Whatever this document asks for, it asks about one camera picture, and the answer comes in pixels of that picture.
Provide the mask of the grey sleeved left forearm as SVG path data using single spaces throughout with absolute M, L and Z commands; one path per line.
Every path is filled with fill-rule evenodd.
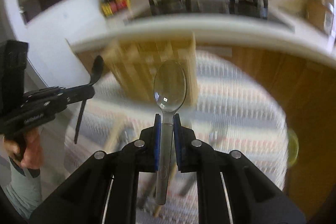
M 28 169 L 30 176 L 10 158 L 11 182 L 3 188 L 16 211 L 28 220 L 33 211 L 42 203 L 41 171 Z

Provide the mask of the person's left hand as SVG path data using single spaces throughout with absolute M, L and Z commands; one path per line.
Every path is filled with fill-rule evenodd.
M 41 146 L 41 137 L 38 128 L 35 128 L 25 134 L 26 150 L 23 154 L 23 159 L 17 161 L 15 155 L 20 153 L 19 145 L 13 141 L 3 138 L 3 146 L 8 156 L 20 168 L 39 169 L 44 163 L 43 149 Z

